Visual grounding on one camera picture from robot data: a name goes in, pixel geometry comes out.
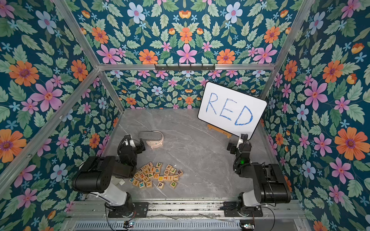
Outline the wooden block E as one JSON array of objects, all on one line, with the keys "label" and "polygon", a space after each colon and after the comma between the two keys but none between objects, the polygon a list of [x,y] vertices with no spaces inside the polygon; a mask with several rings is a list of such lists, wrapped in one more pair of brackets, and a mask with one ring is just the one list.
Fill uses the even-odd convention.
[{"label": "wooden block E", "polygon": [[136,187],[137,187],[137,186],[139,186],[139,183],[140,183],[140,181],[139,181],[139,180],[134,180],[134,181],[133,181],[133,186],[136,186]]}]

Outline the wooden block green D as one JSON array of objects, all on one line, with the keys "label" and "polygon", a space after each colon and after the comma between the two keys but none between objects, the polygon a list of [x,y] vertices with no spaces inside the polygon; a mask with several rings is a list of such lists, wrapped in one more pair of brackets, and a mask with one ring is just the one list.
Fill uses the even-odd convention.
[{"label": "wooden block green D", "polygon": [[175,189],[175,188],[177,187],[177,185],[178,185],[178,183],[177,183],[177,182],[175,182],[175,181],[172,181],[172,182],[170,183],[170,186],[171,186],[173,189]]}]

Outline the wooden block purple R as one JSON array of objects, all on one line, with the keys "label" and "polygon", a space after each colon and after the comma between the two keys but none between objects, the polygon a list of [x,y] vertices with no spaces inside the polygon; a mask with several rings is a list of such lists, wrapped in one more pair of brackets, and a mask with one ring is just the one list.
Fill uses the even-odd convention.
[{"label": "wooden block purple R", "polygon": [[181,176],[184,174],[184,172],[183,172],[181,169],[179,169],[179,170],[177,170],[176,174],[177,174],[179,177],[181,177]]}]

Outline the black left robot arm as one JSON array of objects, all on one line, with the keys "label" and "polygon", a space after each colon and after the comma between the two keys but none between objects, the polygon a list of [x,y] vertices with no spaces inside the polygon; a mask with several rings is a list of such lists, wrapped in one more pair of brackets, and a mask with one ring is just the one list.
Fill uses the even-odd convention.
[{"label": "black left robot arm", "polygon": [[133,218],[137,208],[132,196],[111,182],[112,178],[134,179],[137,173],[137,156],[145,151],[142,139],[127,134],[120,141],[117,155],[89,157],[72,179],[72,188],[90,194],[105,202],[107,218]]}]

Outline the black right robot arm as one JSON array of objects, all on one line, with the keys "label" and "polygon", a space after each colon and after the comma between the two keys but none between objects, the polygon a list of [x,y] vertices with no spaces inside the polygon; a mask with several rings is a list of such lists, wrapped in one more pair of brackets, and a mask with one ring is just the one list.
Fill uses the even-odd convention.
[{"label": "black right robot arm", "polygon": [[235,156],[233,171],[241,178],[252,180],[252,189],[241,192],[236,202],[223,202],[220,208],[226,217],[262,216],[263,205],[276,207],[290,203],[292,195],[278,164],[252,162],[252,145],[247,134],[238,141],[230,140],[227,150]]}]

